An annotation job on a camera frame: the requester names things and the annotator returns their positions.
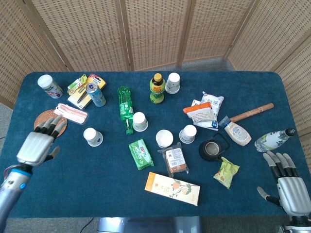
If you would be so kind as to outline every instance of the wooden rolling pin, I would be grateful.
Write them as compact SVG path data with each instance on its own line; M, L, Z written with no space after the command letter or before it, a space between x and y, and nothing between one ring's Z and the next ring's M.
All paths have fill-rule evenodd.
M251 117L253 115L256 115L256 114L264 112L264 111L267 111L267 110L272 109L272 108L274 108L274 104L273 103L269 103L269 104L263 105L263 106L261 106L259 108L255 108L253 110L247 111L247 112L242 113L240 115L234 116L234 117L230 118L230 120L232 122L237 122L239 120L243 120L245 118Z

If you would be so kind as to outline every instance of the green plastic bottle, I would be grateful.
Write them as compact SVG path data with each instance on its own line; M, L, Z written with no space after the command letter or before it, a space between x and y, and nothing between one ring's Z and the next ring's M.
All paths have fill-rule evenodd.
M162 103L164 100L165 80L160 73L156 73L150 80L150 100L152 103Z
M126 127L126 134L133 134L133 104L131 100L131 91L127 86L121 86L118 89L119 107L121 120Z

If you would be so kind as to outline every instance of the gray carpet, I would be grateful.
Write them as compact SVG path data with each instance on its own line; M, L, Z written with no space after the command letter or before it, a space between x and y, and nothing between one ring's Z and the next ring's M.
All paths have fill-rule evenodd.
M171 71L232 71L231 64L215 58L204 61L186 62L181 67L175 65L158 67L155 70ZM0 104L0 151L2 149L12 110ZM259 204L269 204L262 200ZM27 218L9 219L6 233L79 233L90 218ZM289 221L286 216L225 216L204 217L204 233L274 233L276 226ZM95 233L98 218L85 228L83 233Z

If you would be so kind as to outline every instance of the robotic hand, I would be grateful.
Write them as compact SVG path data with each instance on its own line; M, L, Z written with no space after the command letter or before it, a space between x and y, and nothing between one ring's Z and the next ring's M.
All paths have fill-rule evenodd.
M35 131L27 136L17 154L20 164L9 166L4 170L4 182L0 186L0 233L4 232L10 212L30 180L33 167L53 159L58 154L60 147L56 147L50 154L48 152L66 125L66 122L62 122L56 127L61 118L59 115L38 125Z
M290 226L280 226L278 233L311 233L311 200L302 178L298 176L296 166L288 154L263 154L276 180L279 199L268 195L261 187L259 194L267 201L283 207L292 218Z

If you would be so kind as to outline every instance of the small white bottle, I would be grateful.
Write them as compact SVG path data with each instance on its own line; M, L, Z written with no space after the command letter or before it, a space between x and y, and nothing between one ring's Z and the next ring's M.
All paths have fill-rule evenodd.
M267 152L268 150L274 150L283 145L290 137L294 136L296 130L288 128L277 132L267 133L256 140L254 146L259 152Z
M243 127L232 122L227 116L218 125L223 127L231 139L240 146L245 146L252 140L249 133Z

